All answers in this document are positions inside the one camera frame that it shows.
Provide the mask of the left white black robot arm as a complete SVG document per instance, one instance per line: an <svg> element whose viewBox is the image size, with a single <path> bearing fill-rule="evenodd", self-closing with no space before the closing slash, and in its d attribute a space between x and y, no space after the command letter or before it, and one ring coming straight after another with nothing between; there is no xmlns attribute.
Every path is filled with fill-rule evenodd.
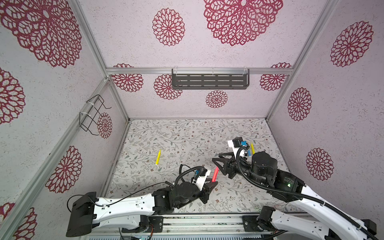
<svg viewBox="0 0 384 240"><path fill-rule="evenodd" d="M96 192L82 195L73 203L66 237L88 235L95 228L120 228L140 233L150 227L150 216L167 215L189 203L200 200L206 204L217 182L197 185L182 182L139 197L110 199L97 197Z"/></svg>

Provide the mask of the pink highlighter pen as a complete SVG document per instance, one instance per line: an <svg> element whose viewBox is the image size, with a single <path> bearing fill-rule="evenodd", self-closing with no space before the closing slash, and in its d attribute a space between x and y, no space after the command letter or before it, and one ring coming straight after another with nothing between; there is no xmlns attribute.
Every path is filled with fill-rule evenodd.
<svg viewBox="0 0 384 240"><path fill-rule="evenodd" d="M219 168L216 167L215 171L214 171L214 174L213 174L213 177L212 177L212 182L216 182L217 181L217 176L219 174L219 171L220 171Z"/></svg>

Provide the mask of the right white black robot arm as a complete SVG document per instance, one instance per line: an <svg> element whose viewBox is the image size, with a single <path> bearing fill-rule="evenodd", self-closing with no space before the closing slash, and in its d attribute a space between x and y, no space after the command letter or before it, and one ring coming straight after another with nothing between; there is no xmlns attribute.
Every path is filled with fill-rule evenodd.
<svg viewBox="0 0 384 240"><path fill-rule="evenodd" d="M278 169L278 161L266 152L252 155L247 161L244 147L234 153L222 153L213 163L230 179L242 176L251 185L274 198L298 206L315 218L303 220L264 206L257 218L259 226L275 231L275 236L294 233L312 240L375 240L377 227L371 220L351 217L330 204L295 175Z"/></svg>

